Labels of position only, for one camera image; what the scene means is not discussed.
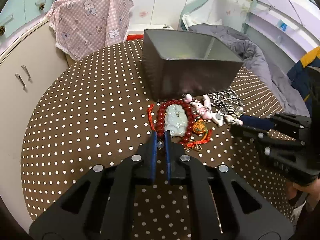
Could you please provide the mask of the right hand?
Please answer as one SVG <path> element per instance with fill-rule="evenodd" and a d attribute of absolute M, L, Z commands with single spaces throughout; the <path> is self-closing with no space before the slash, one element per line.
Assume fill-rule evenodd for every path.
<path fill-rule="evenodd" d="M 306 209 L 308 211 L 313 211 L 319 202 L 319 178 L 306 186 L 301 186 L 296 183 L 292 183 L 291 181 L 287 182 L 286 196 L 288 200 L 295 198 L 298 191 L 306 192 L 308 194 Z"/>

